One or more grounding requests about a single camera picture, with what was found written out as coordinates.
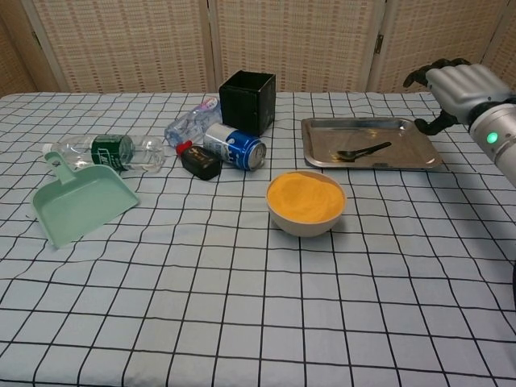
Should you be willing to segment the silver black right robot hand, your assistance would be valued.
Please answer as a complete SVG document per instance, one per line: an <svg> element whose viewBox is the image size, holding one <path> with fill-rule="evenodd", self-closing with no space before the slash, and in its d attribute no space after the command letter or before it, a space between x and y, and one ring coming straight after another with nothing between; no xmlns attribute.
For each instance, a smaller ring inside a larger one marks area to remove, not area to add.
<svg viewBox="0 0 516 387"><path fill-rule="evenodd" d="M490 69L463 58L439 59L411 72L404 87L419 83L430 90L441 108L432 122L414 121L425 135L436 135L456 124L472 125L487 110L515 103L515 92Z"/></svg>

